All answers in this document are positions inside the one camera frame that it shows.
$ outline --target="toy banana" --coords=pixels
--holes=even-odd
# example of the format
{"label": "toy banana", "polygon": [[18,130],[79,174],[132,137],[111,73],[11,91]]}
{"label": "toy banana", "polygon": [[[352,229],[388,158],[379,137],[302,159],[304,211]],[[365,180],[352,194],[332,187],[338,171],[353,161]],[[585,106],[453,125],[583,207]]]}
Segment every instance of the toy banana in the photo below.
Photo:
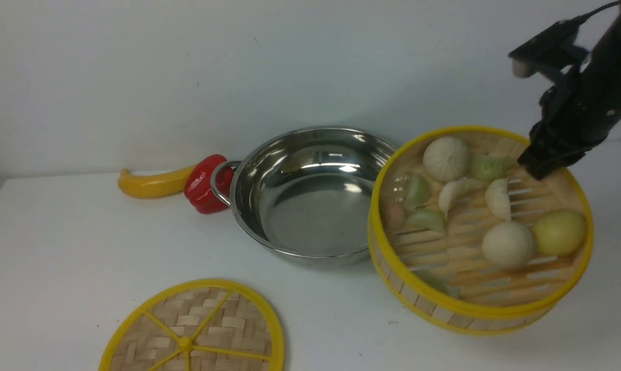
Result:
{"label": "toy banana", "polygon": [[122,169],[118,178],[118,187],[126,195],[138,199],[164,197],[182,192],[184,184],[195,165],[164,174],[138,176],[127,169]]}

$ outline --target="white dumpling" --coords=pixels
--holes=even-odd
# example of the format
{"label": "white dumpling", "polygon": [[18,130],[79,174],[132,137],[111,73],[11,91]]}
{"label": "white dumpling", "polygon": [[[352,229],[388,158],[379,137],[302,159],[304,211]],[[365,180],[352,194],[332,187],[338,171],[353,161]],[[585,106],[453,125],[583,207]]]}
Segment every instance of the white dumpling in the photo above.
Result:
{"label": "white dumpling", "polygon": [[482,239],[482,255],[506,269],[523,267],[536,249],[534,236],[526,226],[503,222],[491,228]]}
{"label": "white dumpling", "polygon": [[510,221],[512,209],[508,196],[508,179],[496,179],[484,192],[484,201],[492,214],[498,219]]}
{"label": "white dumpling", "polygon": [[471,151],[466,142],[457,137],[441,137],[427,146],[423,167],[435,180],[457,180],[466,175],[471,163]]}
{"label": "white dumpling", "polygon": [[486,182],[480,179],[461,178],[445,184],[438,195],[438,208],[443,211],[447,218],[447,212],[457,201],[463,199],[470,192],[482,190]]}

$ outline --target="red bell pepper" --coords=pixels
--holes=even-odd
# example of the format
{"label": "red bell pepper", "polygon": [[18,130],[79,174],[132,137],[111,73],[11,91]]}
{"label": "red bell pepper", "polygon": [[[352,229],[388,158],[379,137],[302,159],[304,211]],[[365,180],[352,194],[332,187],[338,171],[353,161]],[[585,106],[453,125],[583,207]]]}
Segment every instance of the red bell pepper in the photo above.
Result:
{"label": "red bell pepper", "polygon": [[[201,214],[212,214],[221,210],[228,209],[228,206],[221,202],[209,187],[209,177],[214,169],[226,162],[226,158],[221,155],[211,155],[202,160],[195,166],[191,175],[184,186],[184,196]],[[227,167],[216,175],[216,187],[221,193],[230,193],[230,183],[234,172]]]}

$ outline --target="stainless steel pot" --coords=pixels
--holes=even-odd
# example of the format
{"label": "stainless steel pot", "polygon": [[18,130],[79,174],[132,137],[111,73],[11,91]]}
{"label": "stainless steel pot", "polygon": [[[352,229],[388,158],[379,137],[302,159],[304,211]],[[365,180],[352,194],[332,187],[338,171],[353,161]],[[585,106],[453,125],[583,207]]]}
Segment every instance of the stainless steel pot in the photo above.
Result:
{"label": "stainless steel pot", "polygon": [[[271,251],[309,265],[345,265],[368,256],[372,188],[393,152],[364,131],[309,127],[221,164],[210,185],[242,229]],[[228,166],[237,168],[230,197],[216,188],[216,175]]]}

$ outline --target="yellow rim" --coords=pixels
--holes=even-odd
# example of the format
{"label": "yellow rim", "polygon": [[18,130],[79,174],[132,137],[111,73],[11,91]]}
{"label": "yellow rim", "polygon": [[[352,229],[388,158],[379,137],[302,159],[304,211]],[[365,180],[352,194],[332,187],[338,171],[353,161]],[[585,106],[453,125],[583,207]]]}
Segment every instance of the yellow rim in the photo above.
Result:
{"label": "yellow rim", "polygon": [[[115,331],[115,333],[111,337],[111,340],[108,342],[108,345],[106,345],[106,350],[102,356],[102,360],[100,361],[99,370],[110,371],[111,359],[113,358],[115,349],[118,347],[120,340],[122,340],[122,337],[125,335],[127,330],[134,324],[134,322],[136,322],[137,319],[139,319],[139,317],[141,317],[141,315],[149,315],[148,317],[150,317],[151,319],[154,318],[155,322],[159,322],[159,320],[157,320],[154,316],[150,315],[150,312],[148,312],[148,309],[152,308],[156,303],[159,303],[160,301],[164,300],[165,298],[168,298],[171,295],[178,294],[183,291],[188,291],[190,289],[195,289],[197,287],[217,287],[219,289],[226,289],[231,292],[244,295],[246,296],[248,300],[254,303],[254,305],[258,307],[258,310],[261,312],[261,314],[265,317],[265,320],[267,320],[268,327],[270,328],[271,356],[265,357],[265,356],[254,355],[251,353],[238,352],[236,350],[215,349],[215,348],[210,348],[210,347],[199,347],[195,345],[188,345],[189,347],[191,347],[192,349],[206,350],[206,351],[217,352],[217,353],[225,353],[228,355],[234,355],[238,357],[262,359],[262,360],[270,362],[270,369],[272,371],[282,371],[282,367],[284,365],[284,338],[282,336],[282,327],[280,326],[280,321],[278,320],[278,317],[276,316],[276,313],[274,312],[273,308],[271,308],[271,306],[267,303],[267,301],[264,298],[262,298],[262,296],[260,296],[258,293],[253,291],[251,288],[244,286],[242,284],[239,284],[237,282],[232,282],[230,280],[223,280],[223,279],[192,280],[190,282],[185,282],[177,286],[173,286],[170,289],[166,291],[162,291],[161,293],[148,299],[148,301],[146,301],[141,306],[136,308],[136,310],[134,310],[131,313],[131,315],[129,315],[129,317],[127,317],[127,319],[125,319],[122,322],[122,324],[120,324],[117,331]],[[229,296],[230,296],[230,293],[226,294],[221,304],[216,306],[214,312],[216,312],[216,310],[218,310],[221,307],[221,305],[223,305],[223,302],[227,300]],[[209,319],[212,317],[212,314],[210,314],[207,317],[207,319],[205,319],[205,321],[199,325],[197,333],[200,332],[204,324],[207,324],[209,322]],[[159,326],[162,326],[164,330],[168,328],[163,324],[159,324]],[[167,332],[169,332],[169,335],[171,335],[171,338],[173,338],[174,340],[179,340],[178,337],[174,333],[172,333],[171,330]],[[178,349],[176,352],[173,352],[171,355],[169,355],[168,357],[160,361],[159,364],[155,364],[155,366],[162,366],[165,362],[173,359],[174,357],[178,356],[181,353],[182,353],[182,350]],[[189,370],[190,363],[189,363],[188,356],[186,358],[186,366],[187,366],[186,367],[187,370]]]}
{"label": "yellow rim", "polygon": [[[388,173],[388,169],[390,169],[391,164],[393,164],[393,162],[395,162],[395,160],[397,160],[400,155],[402,155],[411,147],[421,141],[425,141],[426,139],[430,139],[432,137],[446,136],[447,134],[459,133],[464,131],[478,131],[482,133],[498,134],[499,136],[509,137],[517,141],[521,141],[526,145],[530,144],[528,139],[501,129],[494,129],[492,127],[482,126],[456,126],[431,131],[424,134],[423,136],[417,137],[413,141],[408,142],[407,144],[402,146],[402,148],[395,152],[395,154],[388,160],[388,162],[386,162],[383,169],[381,169],[381,172],[379,172],[379,176],[374,185],[374,191],[372,193],[372,203],[370,205],[370,210],[372,212],[372,228],[374,229],[374,237],[376,238],[376,241],[379,245],[381,254],[383,255],[384,259],[386,259],[395,274],[397,274],[400,279],[402,279],[407,285],[411,286],[411,288],[414,289],[417,293],[420,293],[429,300],[433,301],[433,303],[435,303],[436,305],[439,305],[442,308],[445,308],[456,314],[487,319],[506,319],[520,317],[521,315],[532,314],[534,312],[538,312],[541,309],[555,305],[558,300],[563,298],[567,293],[569,293],[572,288],[574,288],[574,286],[576,286],[578,281],[583,276],[583,273],[588,267],[590,256],[592,255],[592,248],[594,242],[594,223],[588,200],[586,199],[581,186],[578,184],[571,172],[569,172],[567,169],[561,169],[560,171],[564,172],[565,176],[567,176],[569,181],[571,181],[574,190],[576,190],[576,193],[583,205],[583,214],[586,221],[588,222],[588,235],[585,238],[583,247],[584,259],[581,265],[577,268],[574,276],[572,276],[571,279],[563,287],[555,291],[555,293],[546,296],[546,298],[543,298],[542,300],[534,301],[532,303],[526,303],[525,305],[509,306],[504,308],[493,308],[481,305],[474,305],[473,303],[467,303],[465,301],[457,300],[455,298],[452,298],[451,296],[436,291],[428,284],[416,277],[416,275],[408,270],[406,265],[402,263],[400,258],[398,258],[397,254],[395,254],[395,251],[393,251],[393,247],[388,242],[388,238],[386,238],[386,234],[383,230],[383,224],[381,223],[381,215],[379,214],[379,193],[381,192],[381,184],[383,183],[383,179],[385,178],[386,173]],[[435,319],[433,319],[432,317],[428,317],[424,313],[418,314],[430,320],[431,322],[435,322]]]}

